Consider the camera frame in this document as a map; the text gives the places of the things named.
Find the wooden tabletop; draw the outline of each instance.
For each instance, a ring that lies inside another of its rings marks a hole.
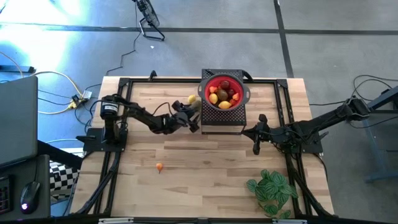
[[[119,78],[104,77],[99,97],[116,93]],[[303,79],[287,80],[295,120],[311,119]],[[197,86],[197,83],[135,83],[131,101],[152,112],[165,101],[187,103],[189,95],[197,95]],[[251,99],[246,104],[247,128],[258,122],[260,113],[267,116],[271,127],[278,127],[273,86],[248,84],[248,87]],[[283,94],[281,96],[285,109]],[[104,126],[99,107],[100,104],[96,108],[94,127]],[[167,106],[157,112],[162,113],[168,113]],[[261,143],[261,153],[255,156],[253,142],[246,136],[202,135],[200,131],[191,133],[188,128],[180,128],[167,136],[156,135],[133,118],[127,121],[129,136],[119,166],[114,217],[264,218],[254,194],[245,186],[246,181],[260,180],[263,169],[287,176],[284,155],[268,142]],[[72,212],[81,208],[97,187],[103,157],[103,152],[95,152],[83,161]],[[160,174],[155,168],[158,162],[164,164]],[[323,207],[333,213],[321,162],[314,155],[304,154],[303,164],[308,188]],[[101,210],[106,205],[108,187],[104,192]],[[298,194],[304,212],[300,190]],[[291,199],[284,209],[292,209]]]

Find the concrete floor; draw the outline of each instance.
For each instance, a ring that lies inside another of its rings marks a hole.
[[[0,14],[0,22],[135,26],[134,5],[130,0],[22,1],[22,8],[18,6],[21,1],[10,1]],[[161,27],[278,28],[271,0],[153,0],[152,3]],[[286,29],[398,30],[395,13],[398,2],[395,1],[280,0],[280,7]],[[83,90],[100,83],[107,70],[118,66],[121,54],[132,49],[136,35],[136,32],[3,27],[0,51],[20,65],[66,73]],[[161,76],[195,76],[200,75],[202,68],[242,68],[254,77],[287,77],[279,34],[168,32],[165,35],[165,42],[140,37],[136,42],[137,52],[124,58],[124,68],[109,75],[149,75],[151,70],[156,70]],[[353,78],[360,74],[398,78],[396,35],[289,34],[287,43],[294,77],[304,78],[311,103],[346,99],[353,91]],[[0,63],[9,64],[2,57]],[[19,76],[0,74],[0,80],[15,78]],[[39,88],[67,96],[75,94],[64,78],[52,74],[39,77]],[[383,90],[384,86],[371,82],[360,89],[368,98],[377,97]],[[99,88],[93,91],[96,95]],[[42,93],[39,96],[57,102],[66,100]],[[40,102],[39,108],[57,111],[63,106]],[[333,108],[312,106],[311,110],[313,116],[318,116]],[[78,114],[84,121],[89,118],[84,109],[79,109]],[[374,117],[371,123],[385,118]],[[43,141],[74,138],[84,134],[83,128],[73,111],[39,115],[39,139]],[[377,169],[365,130],[341,123],[327,131],[330,133],[322,143],[335,213],[344,218],[397,222],[398,180],[364,183],[364,177]],[[382,142],[381,149],[396,148],[397,121],[376,126],[373,131]],[[81,144],[60,142],[56,146],[79,147]],[[393,165],[397,159],[397,153],[392,153]]]

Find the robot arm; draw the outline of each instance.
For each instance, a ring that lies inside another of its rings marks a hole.
[[[193,133],[199,129],[197,125],[198,116],[193,121],[190,118],[200,109],[200,102],[183,105],[176,101],[172,105],[173,109],[177,111],[175,114],[154,116],[137,103],[128,102],[119,95],[108,95],[101,99],[100,112],[101,118],[105,121],[103,140],[108,143],[118,141],[119,127],[117,121],[123,118],[123,116],[118,115],[119,105],[124,106],[125,117],[135,118],[144,123],[155,134],[172,134],[182,126],[189,126]]]
[[[370,112],[365,102],[354,96],[337,109],[310,121],[298,121],[279,128],[270,128],[266,116],[260,114],[260,122],[253,128],[244,130],[242,134],[253,140],[255,155],[260,153],[260,142],[264,141],[279,145],[284,153],[320,153],[322,152],[320,140],[327,133],[320,136],[319,131],[344,120],[361,121],[368,118]]]

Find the checkered pattern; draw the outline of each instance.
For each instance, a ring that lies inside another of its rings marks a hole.
[[[50,163],[50,192],[55,200],[69,197],[69,193],[57,193],[57,191],[71,189],[73,182],[78,177],[79,170],[63,164]]]

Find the computer mouse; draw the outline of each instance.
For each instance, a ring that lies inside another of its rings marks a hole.
[[[39,204],[40,183],[33,181],[25,185],[21,193],[20,210],[23,214],[34,212]]]

